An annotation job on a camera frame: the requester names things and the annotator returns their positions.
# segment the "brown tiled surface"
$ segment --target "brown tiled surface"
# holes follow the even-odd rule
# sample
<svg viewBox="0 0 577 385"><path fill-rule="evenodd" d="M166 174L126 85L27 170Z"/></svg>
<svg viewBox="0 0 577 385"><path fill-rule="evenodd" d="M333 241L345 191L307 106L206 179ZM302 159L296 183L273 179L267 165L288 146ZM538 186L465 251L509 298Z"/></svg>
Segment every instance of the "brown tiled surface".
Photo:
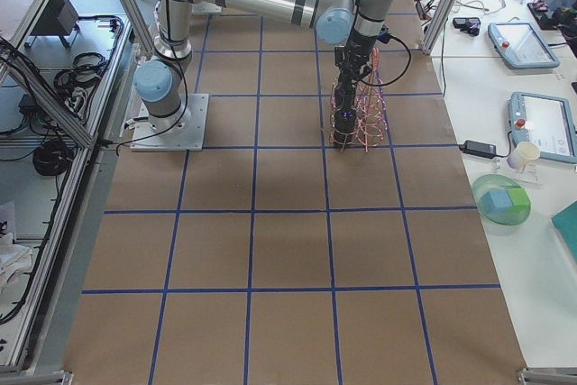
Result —
<svg viewBox="0 0 577 385"><path fill-rule="evenodd" d="M192 23L189 88L213 95L205 149L122 149L65 362L75 383L517 383L430 58L414 50L385 87L380 147L341 153L332 48L238 13ZM387 24L418 45L412 0ZM380 49L393 79L408 56Z"/></svg>

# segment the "black power adapter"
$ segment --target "black power adapter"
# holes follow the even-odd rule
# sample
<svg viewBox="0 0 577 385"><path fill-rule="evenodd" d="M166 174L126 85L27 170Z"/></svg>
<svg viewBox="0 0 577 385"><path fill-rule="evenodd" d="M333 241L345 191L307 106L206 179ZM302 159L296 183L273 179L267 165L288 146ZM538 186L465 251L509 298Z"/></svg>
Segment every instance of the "black power adapter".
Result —
<svg viewBox="0 0 577 385"><path fill-rule="evenodd" d="M473 140L465 140L465 143L459 145L459 150L462 153L490 160L497 156L497 148L494 144L474 142Z"/></svg>

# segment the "robotic arm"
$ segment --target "robotic arm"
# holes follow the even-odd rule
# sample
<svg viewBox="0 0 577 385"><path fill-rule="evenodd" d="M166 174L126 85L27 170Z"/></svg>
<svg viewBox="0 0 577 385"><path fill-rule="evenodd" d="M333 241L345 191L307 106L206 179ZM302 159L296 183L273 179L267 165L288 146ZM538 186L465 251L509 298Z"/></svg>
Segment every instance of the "robotic arm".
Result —
<svg viewBox="0 0 577 385"><path fill-rule="evenodd" d="M357 82L370 73L367 66L369 56L392 0L160 0L160 34L154 45L164 63L169 65L178 61L188 64L192 54L188 21L192 4L200 2L232 7L302 27L315 27L319 38L326 43L344 44L335 49L335 64L340 74L334 91L337 104L334 129L338 135L335 142L348 143L351 140L356 120L354 99ZM143 96L138 83L136 87ZM151 116L166 118L165 115L178 112L174 107L176 98L173 98L174 104L164 104L156 95L143 96L142 100Z"/></svg>

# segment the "blue framed tablet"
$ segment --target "blue framed tablet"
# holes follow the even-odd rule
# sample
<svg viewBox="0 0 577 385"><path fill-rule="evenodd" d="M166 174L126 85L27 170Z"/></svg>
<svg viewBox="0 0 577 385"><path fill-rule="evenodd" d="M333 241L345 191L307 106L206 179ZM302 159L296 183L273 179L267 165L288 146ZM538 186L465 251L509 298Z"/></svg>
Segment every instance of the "blue framed tablet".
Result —
<svg viewBox="0 0 577 385"><path fill-rule="evenodd" d="M497 52L513 69L559 66L559 59L532 23L490 23L487 34Z"/></svg>
<svg viewBox="0 0 577 385"><path fill-rule="evenodd" d="M515 92L509 100L513 143L532 142L541 158L577 162L577 136L569 101L555 96ZM518 127L519 120L525 121Z"/></svg>

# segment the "paper cup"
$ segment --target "paper cup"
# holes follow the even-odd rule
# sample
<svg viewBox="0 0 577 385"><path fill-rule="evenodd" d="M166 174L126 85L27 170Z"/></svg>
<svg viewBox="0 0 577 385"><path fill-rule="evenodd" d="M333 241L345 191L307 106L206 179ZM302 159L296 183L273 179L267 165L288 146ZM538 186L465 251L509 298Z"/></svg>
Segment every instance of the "paper cup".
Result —
<svg viewBox="0 0 577 385"><path fill-rule="evenodd" d="M507 158L507 164L513 170L522 170L525 166L535 161L541 155L541 150L531 142L519 142L517 147Z"/></svg>

